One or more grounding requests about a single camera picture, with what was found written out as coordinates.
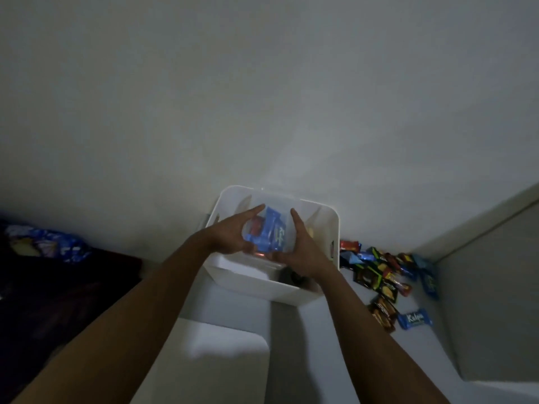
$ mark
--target hand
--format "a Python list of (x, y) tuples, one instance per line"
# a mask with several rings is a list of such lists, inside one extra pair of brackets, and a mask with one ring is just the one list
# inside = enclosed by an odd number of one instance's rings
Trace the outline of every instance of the hand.
[(272, 261), (285, 263), (301, 276), (313, 278), (315, 281), (332, 271), (337, 271), (326, 258), (318, 245), (310, 237), (303, 221), (296, 210), (291, 209), (292, 219), (296, 227), (296, 244), (293, 252), (273, 252), (268, 255)]
[(252, 242), (245, 241), (241, 236), (241, 230), (247, 221), (255, 217), (265, 207), (265, 204), (260, 204), (205, 228), (206, 234), (211, 238), (212, 250), (221, 254), (233, 254), (238, 251), (248, 254), (255, 252), (257, 246)]

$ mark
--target person's left arm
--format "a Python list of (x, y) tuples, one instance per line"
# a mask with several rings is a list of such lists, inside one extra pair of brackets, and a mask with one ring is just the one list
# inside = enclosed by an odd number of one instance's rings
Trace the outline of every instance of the person's left arm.
[(93, 321), (13, 401), (128, 403), (168, 338), (202, 263), (212, 253), (254, 251), (243, 225), (264, 205), (189, 237), (153, 274)]

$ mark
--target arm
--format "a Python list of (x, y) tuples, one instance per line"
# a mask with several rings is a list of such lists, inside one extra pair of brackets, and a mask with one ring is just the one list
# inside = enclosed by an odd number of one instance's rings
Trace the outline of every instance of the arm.
[(372, 317), (354, 290), (307, 233), (295, 210), (294, 252), (276, 252), (273, 260), (312, 277), (326, 295), (342, 355), (361, 403), (418, 404), (448, 400), (421, 368)]
[(73, 339), (15, 399), (16, 404), (128, 403), (165, 343), (193, 280), (215, 251), (250, 252), (241, 238), (260, 205), (185, 241), (149, 278)]

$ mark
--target person's left hand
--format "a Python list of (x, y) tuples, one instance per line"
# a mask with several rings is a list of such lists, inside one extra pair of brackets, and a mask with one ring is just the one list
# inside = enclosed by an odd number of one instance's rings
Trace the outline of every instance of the person's left hand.
[(245, 241), (241, 236), (241, 230), (247, 221), (255, 217), (265, 207), (265, 204), (260, 204), (206, 228), (207, 234), (212, 240), (213, 251), (221, 254), (233, 254), (238, 251), (248, 254), (255, 252), (257, 246), (252, 242)]

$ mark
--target person's right arm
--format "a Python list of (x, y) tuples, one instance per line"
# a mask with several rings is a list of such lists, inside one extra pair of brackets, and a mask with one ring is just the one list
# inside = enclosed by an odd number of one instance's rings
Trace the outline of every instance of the person's right arm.
[(296, 245), (271, 258), (313, 278), (326, 295), (342, 355), (362, 404), (447, 404), (449, 401), (387, 334), (307, 233), (297, 212)]

